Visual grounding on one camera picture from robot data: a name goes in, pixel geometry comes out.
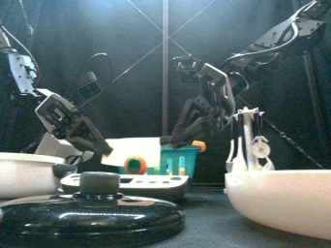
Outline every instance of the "black curtain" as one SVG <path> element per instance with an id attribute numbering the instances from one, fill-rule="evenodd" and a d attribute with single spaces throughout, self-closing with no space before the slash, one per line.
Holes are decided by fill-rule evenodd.
<path id="1" fill-rule="evenodd" d="M 3 2 L 2 19 L 7 20 L 6 25 L 11 29 L 14 27 L 16 36 L 24 41 L 19 1 Z M 37 0 L 24 4 L 35 28 L 31 50 L 43 73 L 43 87 L 67 95 L 73 87 L 85 83 L 85 77 L 79 77 L 78 72 L 89 58 L 97 53 L 107 53 L 114 73 L 102 57 L 94 59 L 87 70 L 83 70 L 95 72 L 103 89 L 103 94 L 85 106 L 83 112 L 106 138 L 159 137 L 163 111 L 163 1 Z M 282 0 L 170 1 L 169 58 L 171 60 L 191 53 L 202 61 L 219 66 L 233 53 L 246 49 L 293 13 L 291 1 Z M 330 48 L 329 34 L 330 31 L 314 50 L 314 58 L 318 61 L 315 72 L 325 116 L 323 132 L 330 135 L 330 60 L 327 56 L 321 58 L 327 54 L 323 50 Z M 183 104 L 201 93 L 201 87 L 181 82 L 173 62 L 169 77 L 171 134 Z M 2 116 L 14 115 L 15 112 L 8 111 L 6 106 L 10 104 L 8 95 L 2 99 L 6 102 Z M 287 59 L 282 73 L 271 73 L 253 83 L 241 94 L 241 99 L 267 113 L 266 118 L 273 125 L 266 124 L 265 133 L 277 168 L 317 169 L 314 161 L 327 167 L 330 158 L 326 150 L 330 147 L 325 148 L 319 138 L 325 133 L 321 134 L 315 125 L 302 55 Z M 247 103 L 241 99 L 237 103 L 243 108 Z M 2 125 L 11 128 L 6 132 L 2 129 L 3 140 L 10 140 L 3 150 L 20 150 L 43 133 L 33 112 L 23 107 L 16 109 L 26 115 L 24 125 L 22 122 L 19 124 L 18 118 L 6 117 Z M 207 139 L 207 147 L 207 151 L 198 155 L 195 181 L 222 182 L 229 155 L 229 129 Z"/>

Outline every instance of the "teal basket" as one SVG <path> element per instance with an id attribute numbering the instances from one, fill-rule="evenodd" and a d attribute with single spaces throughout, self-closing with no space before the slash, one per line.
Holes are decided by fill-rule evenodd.
<path id="1" fill-rule="evenodd" d="M 194 176 L 197 154 L 201 152 L 199 146 L 186 146 L 173 148 L 171 145 L 163 145 L 161 149 L 161 166 L 149 168 L 147 174 L 161 175 L 189 175 Z M 127 174 L 125 168 L 119 168 L 121 174 Z"/>

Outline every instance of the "white bowl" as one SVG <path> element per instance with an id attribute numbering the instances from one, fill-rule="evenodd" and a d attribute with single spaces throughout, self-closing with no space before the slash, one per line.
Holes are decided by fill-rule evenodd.
<path id="1" fill-rule="evenodd" d="M 53 164 L 65 158 L 0 152 L 0 199 L 16 199 L 57 193 L 61 184 Z"/>
<path id="2" fill-rule="evenodd" d="M 331 240 L 331 170 L 231 172 L 226 185 L 230 202 L 249 219 Z"/>

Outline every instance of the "round black lid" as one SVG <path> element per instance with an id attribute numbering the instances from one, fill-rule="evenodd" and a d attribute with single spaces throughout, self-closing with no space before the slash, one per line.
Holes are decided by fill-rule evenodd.
<path id="1" fill-rule="evenodd" d="M 125 196 L 117 193 L 118 184 L 115 173 L 85 172 L 81 193 L 3 203 L 0 246 L 139 247 L 178 233 L 186 218 L 182 208 Z"/>

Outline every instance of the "black table surface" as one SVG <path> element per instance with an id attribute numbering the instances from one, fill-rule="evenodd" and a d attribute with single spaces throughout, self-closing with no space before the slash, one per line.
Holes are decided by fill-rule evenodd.
<path id="1" fill-rule="evenodd" d="M 330 240 L 283 232 L 249 220 L 233 208 L 223 189 L 190 188 L 179 205 L 186 211 L 183 231 L 147 247 L 331 247 Z"/>

